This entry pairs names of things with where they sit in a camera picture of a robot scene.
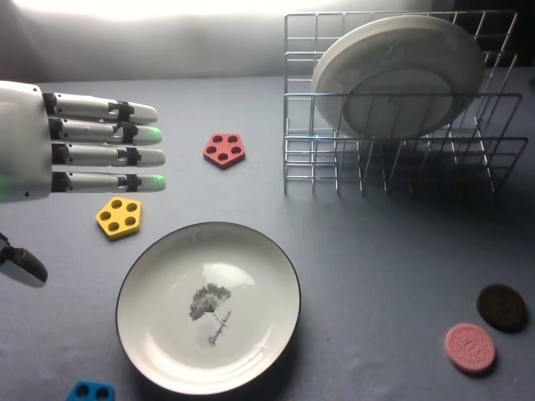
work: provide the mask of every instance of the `ginkgo leaf print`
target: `ginkgo leaf print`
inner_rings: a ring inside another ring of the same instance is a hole
[[[190,305],[191,320],[195,321],[204,316],[205,313],[211,313],[220,324],[225,326],[225,323],[217,317],[216,309],[230,297],[231,292],[225,287],[218,287],[215,284],[209,283],[206,287],[198,290],[193,296],[193,302]]]

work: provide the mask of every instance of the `plate in dish rack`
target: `plate in dish rack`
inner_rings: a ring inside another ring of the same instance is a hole
[[[161,238],[134,263],[116,308],[120,343],[149,380],[214,394],[264,372],[301,305],[286,254],[245,226],[201,223]]]
[[[371,105],[369,96],[315,99],[326,121],[347,135],[409,139],[465,110],[484,70],[483,54],[464,29],[444,19],[403,15],[363,25],[333,44],[314,70],[312,91],[409,94],[374,96]]]

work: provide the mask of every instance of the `robotic hand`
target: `robotic hand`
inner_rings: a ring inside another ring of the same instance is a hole
[[[163,165],[161,150],[132,146],[161,141],[157,128],[145,126],[157,119],[156,110],[143,104],[42,94],[36,85],[0,81],[0,202],[50,192],[164,190],[161,175],[53,171],[53,165]]]

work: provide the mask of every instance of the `pink cookie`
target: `pink cookie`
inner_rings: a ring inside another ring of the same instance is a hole
[[[496,351],[489,335],[475,324],[462,323],[446,334],[444,345],[451,362],[465,373],[483,373],[488,370]]]

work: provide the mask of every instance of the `bright light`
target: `bright light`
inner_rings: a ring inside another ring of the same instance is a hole
[[[313,10],[333,0],[13,0],[21,10],[111,21],[177,15],[285,14]]]

